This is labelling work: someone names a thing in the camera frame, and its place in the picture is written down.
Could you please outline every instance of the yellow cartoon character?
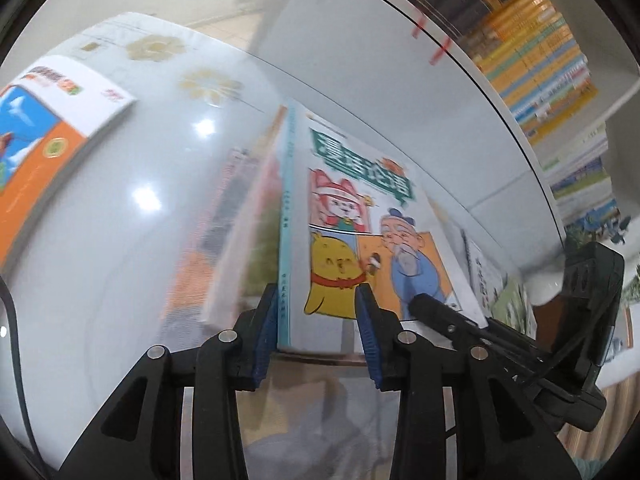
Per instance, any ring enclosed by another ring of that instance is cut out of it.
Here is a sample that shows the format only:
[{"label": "yellow cartoon character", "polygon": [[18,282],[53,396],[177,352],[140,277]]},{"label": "yellow cartoon character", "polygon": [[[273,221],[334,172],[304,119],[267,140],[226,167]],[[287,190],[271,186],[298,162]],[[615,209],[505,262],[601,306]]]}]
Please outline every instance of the yellow cartoon character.
[{"label": "yellow cartoon character", "polygon": [[338,238],[311,235],[311,290],[305,314],[355,319],[356,286],[366,280],[358,257]]}]

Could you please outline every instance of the red collar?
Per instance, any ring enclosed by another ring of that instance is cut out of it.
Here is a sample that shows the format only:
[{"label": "red collar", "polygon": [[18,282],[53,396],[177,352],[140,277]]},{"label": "red collar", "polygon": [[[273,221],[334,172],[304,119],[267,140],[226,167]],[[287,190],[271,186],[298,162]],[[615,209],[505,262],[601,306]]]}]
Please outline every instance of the red collar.
[{"label": "red collar", "polygon": [[353,278],[351,280],[343,280],[341,278],[338,278],[337,280],[329,280],[327,278],[323,278],[322,276],[318,276],[314,272],[311,272],[311,283],[317,283],[318,285],[323,286],[333,286],[336,288],[353,288],[354,286],[366,281],[367,277],[364,275],[364,272],[357,278]]}]

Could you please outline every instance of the gold flower decal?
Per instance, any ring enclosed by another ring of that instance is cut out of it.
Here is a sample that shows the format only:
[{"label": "gold flower decal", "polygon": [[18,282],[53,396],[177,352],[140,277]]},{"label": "gold flower decal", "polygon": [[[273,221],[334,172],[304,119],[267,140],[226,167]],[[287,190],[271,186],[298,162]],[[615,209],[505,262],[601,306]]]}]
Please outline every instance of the gold flower decal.
[{"label": "gold flower decal", "polygon": [[238,99],[242,83],[229,79],[224,74],[204,68],[186,74],[180,87],[189,91],[192,99],[203,99],[212,106],[222,106],[226,99]]},{"label": "gold flower decal", "polygon": [[164,61],[174,54],[182,54],[184,45],[179,38],[151,34],[127,45],[129,59],[136,61]]}]

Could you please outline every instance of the red tape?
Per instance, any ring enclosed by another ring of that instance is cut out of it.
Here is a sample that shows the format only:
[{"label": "red tape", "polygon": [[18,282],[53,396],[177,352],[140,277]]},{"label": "red tape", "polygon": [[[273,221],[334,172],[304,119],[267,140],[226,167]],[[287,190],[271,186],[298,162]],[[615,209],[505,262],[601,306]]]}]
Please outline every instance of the red tape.
[{"label": "red tape", "polygon": [[438,51],[435,54],[433,54],[433,57],[431,57],[429,64],[435,65],[437,62],[439,62],[440,58],[444,56],[447,50],[449,50],[451,43],[453,43],[453,40],[449,36],[447,36],[447,39],[444,40],[444,43],[442,44],[442,46],[438,49]]},{"label": "red tape", "polygon": [[420,18],[418,18],[418,23],[415,24],[414,32],[412,33],[412,36],[417,40],[420,31],[424,29],[424,24],[427,22],[427,17],[424,15],[424,12],[418,9],[418,7],[415,7],[415,10],[420,12]]}]

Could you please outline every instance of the white bird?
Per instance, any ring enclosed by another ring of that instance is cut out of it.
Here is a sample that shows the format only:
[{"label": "white bird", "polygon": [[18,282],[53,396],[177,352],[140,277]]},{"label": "white bird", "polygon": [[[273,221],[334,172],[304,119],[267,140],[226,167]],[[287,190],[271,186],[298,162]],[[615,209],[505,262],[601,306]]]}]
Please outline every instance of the white bird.
[{"label": "white bird", "polygon": [[22,102],[24,101],[24,96],[20,96],[15,98],[13,101],[9,101],[9,113],[18,117],[23,123],[28,124],[29,126],[33,126],[33,121],[25,114],[22,109]]}]

